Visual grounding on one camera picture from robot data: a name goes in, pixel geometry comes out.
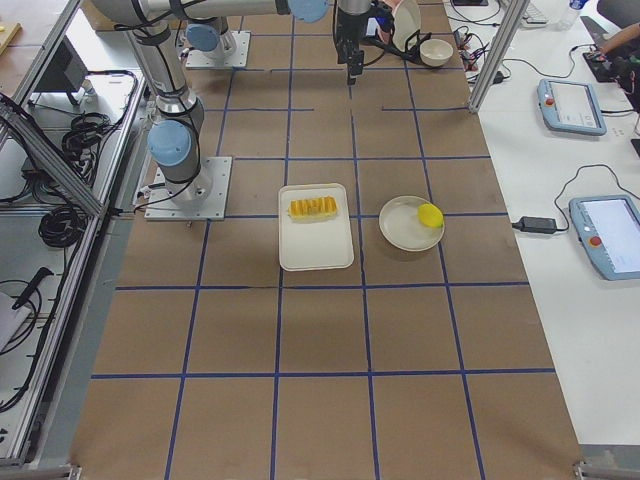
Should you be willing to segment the pink plate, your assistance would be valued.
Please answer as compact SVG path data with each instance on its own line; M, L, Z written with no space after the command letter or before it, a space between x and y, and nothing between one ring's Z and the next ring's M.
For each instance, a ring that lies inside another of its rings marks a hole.
M388 44L395 28L395 15L402 0L381 0L376 3L374 19L377 24L376 35L383 43Z

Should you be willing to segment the sliced yellow bread loaf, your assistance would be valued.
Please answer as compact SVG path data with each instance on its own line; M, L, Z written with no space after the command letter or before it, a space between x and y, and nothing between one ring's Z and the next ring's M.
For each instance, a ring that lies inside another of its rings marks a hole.
M291 200L287 209L294 222L316 222L335 218L339 207L333 196Z

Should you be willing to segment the cream round plate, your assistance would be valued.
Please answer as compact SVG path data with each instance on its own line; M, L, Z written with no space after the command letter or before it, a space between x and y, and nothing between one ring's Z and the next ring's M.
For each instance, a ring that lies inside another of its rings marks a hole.
M399 196L389 200L379 214L379 227L393 246L410 252L420 252L436 246L444 236L445 226L429 228L420 223L417 208L430 203L417 196Z

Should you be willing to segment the black dish rack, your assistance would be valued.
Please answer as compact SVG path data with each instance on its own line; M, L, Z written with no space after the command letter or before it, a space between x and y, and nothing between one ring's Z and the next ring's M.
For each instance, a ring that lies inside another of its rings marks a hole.
M383 42L378 34L367 36L364 41L367 45L374 46L381 50L381 54L374 60L374 63L386 54L390 54L413 64L425 65L425 62L421 57L420 47L424 42L431 38L431 32L422 34L419 30L416 30L400 47L396 47L392 41L389 41L388 43Z

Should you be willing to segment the cream bowl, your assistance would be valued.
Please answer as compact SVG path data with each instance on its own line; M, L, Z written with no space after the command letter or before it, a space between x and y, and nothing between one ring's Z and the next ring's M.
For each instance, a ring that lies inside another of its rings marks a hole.
M454 49L445 40L430 38L420 44L419 53L424 65L431 68L439 68L452 58Z

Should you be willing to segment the yellow lemon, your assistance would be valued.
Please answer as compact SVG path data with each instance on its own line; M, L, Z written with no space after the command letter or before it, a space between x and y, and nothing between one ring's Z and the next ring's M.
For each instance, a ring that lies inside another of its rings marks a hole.
M442 228L444 215L442 211L432 203L423 203L417 208L417 216L420 223L429 228Z

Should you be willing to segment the white rectangular tray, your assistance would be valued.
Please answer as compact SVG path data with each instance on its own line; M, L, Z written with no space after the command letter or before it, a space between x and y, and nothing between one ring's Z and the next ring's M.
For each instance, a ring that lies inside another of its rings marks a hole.
M324 218L294 219L294 201L332 197L337 212ZM289 272L343 269L354 261L346 189L339 183L287 185L278 193L279 261Z

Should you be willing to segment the white keyboard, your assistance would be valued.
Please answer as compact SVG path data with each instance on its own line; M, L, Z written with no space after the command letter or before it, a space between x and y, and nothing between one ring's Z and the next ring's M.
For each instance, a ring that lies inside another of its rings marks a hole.
M544 28L548 25L549 19L530 1L521 17L523 28Z

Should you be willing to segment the far teach pendant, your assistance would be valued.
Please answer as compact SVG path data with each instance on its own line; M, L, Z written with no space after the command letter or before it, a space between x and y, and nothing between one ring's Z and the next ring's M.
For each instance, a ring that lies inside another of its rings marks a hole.
M591 84L544 78L539 81L537 96L544 124L550 130L589 136L607 133Z

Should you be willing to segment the teach pendant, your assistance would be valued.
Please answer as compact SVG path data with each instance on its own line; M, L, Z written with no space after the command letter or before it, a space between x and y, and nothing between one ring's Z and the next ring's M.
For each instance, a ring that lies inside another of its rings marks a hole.
M628 195L574 198L569 213L587 257L604 279L639 278L639 211Z
M537 96L544 124L550 130L589 136L607 133L591 84L544 78L539 81Z

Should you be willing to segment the plastic water bottle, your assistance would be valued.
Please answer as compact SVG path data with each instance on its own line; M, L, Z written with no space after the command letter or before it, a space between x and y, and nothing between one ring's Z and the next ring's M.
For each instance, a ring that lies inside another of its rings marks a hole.
M587 3L588 0L569 0L566 9L557 22L557 29L559 31L569 30L579 18Z

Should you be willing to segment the black power adapter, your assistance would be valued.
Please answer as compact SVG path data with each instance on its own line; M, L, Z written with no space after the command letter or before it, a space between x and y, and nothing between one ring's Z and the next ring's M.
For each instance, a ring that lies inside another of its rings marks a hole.
M512 228L525 233L554 234L558 231L556 220L547 217L522 216L512 223Z

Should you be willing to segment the black monitor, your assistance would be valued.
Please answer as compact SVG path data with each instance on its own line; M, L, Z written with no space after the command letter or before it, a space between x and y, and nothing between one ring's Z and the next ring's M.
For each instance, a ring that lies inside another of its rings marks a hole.
M73 96L88 76L88 69L67 36L61 40L44 74L35 87L36 93L65 93L69 102L78 106Z

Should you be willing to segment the near teach pendant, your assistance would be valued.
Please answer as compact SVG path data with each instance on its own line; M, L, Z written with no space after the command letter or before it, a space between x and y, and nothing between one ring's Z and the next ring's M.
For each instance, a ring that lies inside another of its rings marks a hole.
M639 278L639 211L628 195L574 198L569 213L587 257L604 279Z

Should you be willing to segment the aluminium frame post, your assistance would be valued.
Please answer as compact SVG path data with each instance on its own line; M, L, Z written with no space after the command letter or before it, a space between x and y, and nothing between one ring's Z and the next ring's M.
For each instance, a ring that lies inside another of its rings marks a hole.
M470 113L479 112L490 87L493 85L499 66L516 34L520 19L527 5L528 1L526 0L513 0L507 7L469 97L468 110Z

